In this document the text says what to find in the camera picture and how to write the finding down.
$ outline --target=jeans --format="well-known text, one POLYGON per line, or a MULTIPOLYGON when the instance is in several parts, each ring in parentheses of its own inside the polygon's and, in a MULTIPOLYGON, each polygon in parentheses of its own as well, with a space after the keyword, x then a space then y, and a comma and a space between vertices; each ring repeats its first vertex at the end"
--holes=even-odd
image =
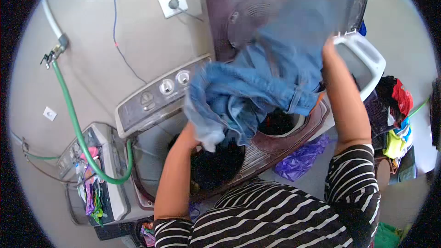
POLYGON ((319 97, 322 49, 336 29, 334 18, 326 0, 290 0, 233 62, 213 62, 195 72, 184 112, 206 150, 213 152, 222 141, 249 145, 276 108, 310 113, 319 97))

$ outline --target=black and white striped shirt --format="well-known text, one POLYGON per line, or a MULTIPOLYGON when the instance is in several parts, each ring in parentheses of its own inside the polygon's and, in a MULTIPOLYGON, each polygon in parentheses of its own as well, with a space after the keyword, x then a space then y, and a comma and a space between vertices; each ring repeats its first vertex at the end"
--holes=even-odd
POLYGON ((194 224, 156 220, 156 247, 353 247, 360 234, 367 246, 379 202, 372 146, 356 145, 332 158, 325 201, 292 186, 253 181, 229 190, 194 224))

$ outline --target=electrical outlet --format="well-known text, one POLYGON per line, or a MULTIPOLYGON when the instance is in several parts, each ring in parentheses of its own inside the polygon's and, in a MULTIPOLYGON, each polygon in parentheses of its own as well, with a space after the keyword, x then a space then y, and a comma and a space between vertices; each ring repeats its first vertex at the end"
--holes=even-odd
MULTIPOLYGON (((175 14, 181 13, 178 9, 172 9, 168 7, 168 3, 170 0, 158 0, 159 5, 161 6, 162 12, 164 13, 165 18, 169 18, 174 16, 175 14)), ((179 8, 186 11, 188 10, 187 0, 179 0, 179 8)))
POLYGON ((49 107, 45 108, 45 111, 43 112, 43 115, 53 121, 55 119, 55 117, 57 116, 57 113, 55 111, 53 111, 52 109, 50 109, 49 107))

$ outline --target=washing machine control panel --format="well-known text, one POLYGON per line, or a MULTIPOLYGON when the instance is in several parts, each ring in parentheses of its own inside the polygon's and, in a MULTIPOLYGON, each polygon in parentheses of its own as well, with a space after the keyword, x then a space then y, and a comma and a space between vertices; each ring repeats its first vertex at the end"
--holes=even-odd
POLYGON ((145 131, 179 110, 195 69, 208 62, 211 62, 210 55, 201 56, 150 82, 121 102, 115 110, 118 135, 126 138, 145 131))

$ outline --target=yellow clothing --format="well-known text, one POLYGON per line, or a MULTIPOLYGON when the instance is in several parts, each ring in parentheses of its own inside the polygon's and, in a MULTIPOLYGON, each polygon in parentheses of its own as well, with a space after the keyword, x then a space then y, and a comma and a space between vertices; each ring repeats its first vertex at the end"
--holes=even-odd
POLYGON ((406 142, 391 130, 387 134, 387 146, 383 148, 383 154, 392 159, 400 157, 405 146, 406 142))

